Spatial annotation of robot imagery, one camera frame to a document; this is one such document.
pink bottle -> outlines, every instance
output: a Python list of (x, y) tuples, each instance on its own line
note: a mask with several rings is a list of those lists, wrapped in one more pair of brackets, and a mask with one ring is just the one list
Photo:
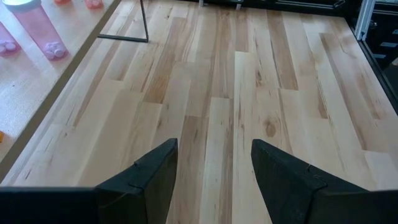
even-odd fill
[(85, 3), (89, 9), (99, 9), (104, 7), (102, 0), (85, 0)]
[(0, 22), (0, 56), (7, 57), (17, 53), (21, 47), (6, 27)]
[(68, 55), (67, 48), (41, 5), (41, 0), (2, 1), (49, 60), (60, 60)]

wooden plank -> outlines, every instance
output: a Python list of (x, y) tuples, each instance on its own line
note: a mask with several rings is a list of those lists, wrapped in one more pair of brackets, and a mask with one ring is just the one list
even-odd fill
[(315, 61), (299, 14), (283, 12), (282, 15), (296, 75), (315, 77)]
[(152, 150), (161, 109), (162, 105), (157, 103), (140, 103), (131, 126), (120, 170), (127, 169), (141, 156)]
[(383, 133), (385, 140), (389, 146), (388, 153), (391, 156), (392, 162), (398, 170), (398, 119), (384, 119), (375, 120), (378, 130)]
[(232, 192), (232, 132), (231, 100), (212, 98), (208, 135), (206, 140), (203, 191), (201, 194), (199, 223), (231, 223)]
[(298, 90), (282, 14), (279, 11), (267, 11), (267, 16), (279, 85), (287, 90)]
[(343, 167), (338, 146), (333, 138), (330, 123), (327, 119), (307, 118), (305, 125), (310, 136), (308, 150), (312, 157), (312, 164), (341, 179), (348, 180)]
[(306, 33), (315, 59), (320, 90), (325, 97), (325, 108), (329, 114), (333, 137), (337, 142), (336, 145), (344, 171), (351, 182), (372, 190), (375, 188), (375, 183), (371, 178), (364, 152), (361, 149), (333, 69), (322, 46), (321, 38), (318, 33), (311, 32), (307, 28)]
[(114, 46), (113, 44), (111, 40), (102, 40), (97, 50), (92, 49), (94, 52), (91, 60), (81, 72), (75, 73), (74, 77), (77, 77), (77, 80), (70, 84), (70, 88), (64, 89), (61, 96), (64, 100), (57, 108), (54, 123), (70, 126), (79, 123), (106, 70), (106, 66), (103, 65), (112, 57), (107, 52)]
[(187, 110), (190, 79), (186, 63), (176, 63), (165, 94), (152, 148), (169, 138), (181, 138), (183, 117)]
[(167, 223), (199, 223), (208, 118), (186, 116)]
[(248, 17), (246, 11), (236, 13), (236, 51), (247, 52), (248, 49)]
[(188, 8), (189, 2), (174, 2), (173, 3), (173, 10), (171, 13), (171, 17), (181, 17), (187, 18), (188, 17)]
[[(140, 4), (137, 4), (135, 7), (137, 8), (136, 11), (140, 11)], [(124, 34), (119, 35), (127, 37), (141, 37), (145, 32), (144, 22), (140, 12), (131, 15), (131, 21), (126, 21), (125, 24), (127, 25), (126, 31)], [(127, 75), (131, 61), (140, 45), (142, 44), (136, 42), (120, 42), (104, 76), (112, 80), (123, 80)]]
[(256, 63), (236, 52), (234, 92), (232, 223), (271, 223), (251, 162), (252, 106), (256, 94)]
[[(35, 166), (39, 166), (41, 164), (46, 165), (49, 163), (52, 157), (52, 150), (48, 149), (52, 149), (55, 146), (57, 139), (64, 136), (65, 133), (67, 133), (67, 128), (64, 126), (59, 124), (50, 124), (44, 134), (38, 134), (40, 139), (37, 139), (35, 136), (33, 139), (34, 141), (29, 142), (10, 172), (7, 174), (6, 178), (1, 182), (1, 185), (30, 185), (29, 182), (25, 184), (24, 180), (28, 179), (31, 174), (35, 175)], [(25, 169), (26, 166), (33, 166), (33, 168)]]
[(211, 98), (210, 63), (188, 63), (186, 73), (190, 76), (187, 116), (208, 117)]
[(267, 14), (263, 10), (250, 9), (249, 11), (249, 52), (256, 54), (257, 69), (256, 85), (278, 87), (279, 78), (277, 76), (274, 61), (271, 37), (268, 28)]
[(313, 137), (306, 130), (305, 115), (300, 105), (299, 94), (293, 90), (280, 90), (279, 94), (292, 154), (307, 163), (312, 163), (309, 147), (310, 138)]
[(398, 171), (387, 153), (365, 152), (365, 158), (378, 190), (396, 190), (398, 188)]
[(252, 137), (292, 153), (283, 111), (278, 89), (257, 87), (252, 103)]
[(343, 52), (349, 55), (351, 63), (356, 65), (355, 69), (361, 71), (361, 76), (356, 77), (356, 79), (366, 103), (369, 108), (372, 108), (373, 117), (375, 119), (395, 118), (397, 116), (396, 112), (392, 108), (386, 93), (382, 89), (355, 36), (352, 35), (345, 19), (332, 17), (329, 23), (339, 40)]
[(80, 112), (84, 111), (82, 108), (85, 109), (87, 106), (86, 104), (83, 106), (82, 103), (85, 102), (84, 99), (88, 98), (88, 91), (91, 91), (90, 83), (96, 83), (94, 79), (97, 77), (96, 71), (100, 66), (97, 60), (102, 61), (111, 46), (112, 41), (110, 40), (98, 39), (95, 42), (17, 161), (15, 161), (12, 169), (4, 179), (4, 183), (12, 184), (15, 182), (15, 179), (21, 173), (32, 153), (38, 147), (38, 144), (40, 144), (41, 139), (46, 138), (45, 135), (51, 125), (61, 124), (62, 126), (73, 126), (77, 115), (79, 115), (80, 119)]
[[(77, 185), (106, 118), (123, 84), (102, 81), (91, 99), (81, 122), (75, 128), (63, 127), (47, 147), (39, 144), (14, 185), (74, 186)], [(49, 129), (46, 134), (53, 135)]]
[(321, 34), (321, 40), (329, 62), (334, 67), (334, 74), (343, 95), (345, 105), (354, 125), (363, 150), (387, 152), (387, 145), (376, 128), (371, 110), (368, 108), (355, 82), (355, 73), (350, 60), (340, 48), (333, 34)]
[(300, 102), (304, 114), (312, 118), (328, 119), (325, 97), (322, 93), (318, 75), (298, 78), (298, 86), (300, 87)]
[(119, 6), (116, 8), (115, 12), (112, 14), (109, 21), (106, 23), (102, 30), (102, 34), (109, 35), (120, 35), (122, 27), (126, 23), (130, 23), (131, 19), (137, 13), (139, 4), (133, 1), (123, 1), (120, 2)]
[(186, 19), (173, 19), (162, 56), (160, 56), (160, 61), (157, 64), (154, 76), (150, 81), (149, 89), (144, 97), (145, 102), (163, 103), (173, 66), (175, 61), (181, 57), (181, 55), (177, 54), (178, 52), (176, 52), (175, 49), (178, 45), (178, 42), (183, 41), (180, 40), (180, 32), (183, 30), (186, 23)]
[(226, 10), (219, 10), (216, 21), (216, 40), (212, 47), (215, 52), (212, 57), (211, 71), (213, 72), (212, 97), (232, 99), (234, 95), (234, 54), (236, 50), (236, 23)]
[[(214, 16), (215, 17), (215, 10), (198, 10), (198, 20), (197, 24), (195, 26), (195, 29), (193, 31), (193, 39), (192, 39), (192, 44), (191, 47), (188, 51), (188, 56), (187, 56), (187, 62), (195, 62), (196, 57), (197, 57), (197, 52), (199, 52), (202, 48), (199, 48), (199, 42), (205, 43), (206, 41), (203, 41), (203, 38), (209, 38), (215, 40), (215, 37), (213, 35), (203, 35), (202, 27), (203, 27), (203, 21), (205, 19), (208, 19), (209, 17)], [(215, 30), (216, 24), (212, 23), (212, 26), (207, 26), (210, 27), (210, 30)]]
[(150, 42), (138, 46), (137, 53), (124, 77), (126, 88), (136, 92), (145, 92), (144, 90), (149, 86), (167, 41), (167, 35), (164, 34), (169, 33), (172, 25), (172, 22), (168, 20), (171, 10), (171, 3), (159, 4), (152, 19), (147, 21)]
[(85, 164), (79, 186), (96, 186), (120, 172), (129, 130), (141, 98), (139, 93), (125, 90), (118, 93)]

black metal frame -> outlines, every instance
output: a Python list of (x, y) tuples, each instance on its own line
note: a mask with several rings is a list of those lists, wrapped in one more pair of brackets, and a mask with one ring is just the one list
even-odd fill
[[(198, 2), (198, 0), (180, 0), (180, 1), (190, 1), (190, 2)], [(299, 12), (299, 13), (307, 13), (307, 14), (318, 14), (325, 16), (336, 16), (342, 17), (341, 10), (341, 2), (344, 0), (340, 0), (338, 2), (331, 3), (332, 1), (326, 1), (326, 3), (311, 3), (306, 0), (271, 0), (271, 1), (263, 1), (263, 0), (205, 0), (206, 4), (217, 4), (224, 6), (234, 6), (236, 4), (241, 4), (242, 7), (251, 7), (258, 9), (269, 9), (276, 11), (289, 11), (289, 12)]]
[(143, 3), (143, 0), (140, 0), (139, 2), (141, 4), (142, 18), (144, 19), (144, 28), (145, 28), (145, 35), (146, 35), (145, 39), (137, 38), (137, 37), (125, 37), (125, 36), (120, 36), (120, 35), (109, 35), (109, 34), (100, 34), (100, 35), (98, 35), (98, 37), (104, 38), (104, 39), (112, 39), (112, 40), (125, 40), (125, 41), (132, 41), (132, 42), (148, 43), (149, 35), (148, 35), (147, 19), (146, 19), (145, 10), (144, 10), (144, 3)]
[[(351, 31), (353, 32), (353, 35), (354, 35), (355, 27), (353, 27), (351, 25), (351, 23), (349, 22), (350, 18), (346, 17), (345, 19), (346, 19), (347, 24), (349, 25), (349, 28), (351, 29)], [(398, 93), (395, 92), (390, 81), (386, 77), (386, 74), (379, 66), (379, 63), (377, 62), (377, 60), (373, 57), (373, 53), (372, 53), (371, 49), (369, 48), (368, 44), (366, 43), (366, 41), (362, 41), (362, 40), (357, 40), (357, 41), (358, 41), (359, 46), (361, 47), (363, 54), (365, 55), (366, 59), (368, 60), (376, 78), (379, 80), (381, 87), (383, 88), (384, 92), (386, 93), (386, 96), (387, 96), (388, 100), (390, 101), (394, 111), (398, 114)]]

wood grain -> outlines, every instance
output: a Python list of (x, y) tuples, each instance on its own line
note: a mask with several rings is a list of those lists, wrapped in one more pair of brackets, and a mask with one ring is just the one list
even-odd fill
[[(138, 5), (103, 32), (142, 35)], [(271, 223), (259, 138), (366, 189), (397, 187), (398, 117), (344, 20), (146, 7), (150, 42), (97, 40), (2, 185), (96, 185), (178, 138), (168, 223)]]
[(12, 13), (0, 4), (0, 20), (22, 47), (17, 55), (0, 60), (3, 70), (0, 74), (0, 97), (3, 99), (0, 130), (6, 135), (0, 144), (1, 180), (119, 3), (120, 0), (105, 0), (104, 8), (89, 11), (83, 2), (65, 7), (57, 7), (53, 1), (43, 2), (43, 8), (69, 51), (59, 62), (48, 61)]

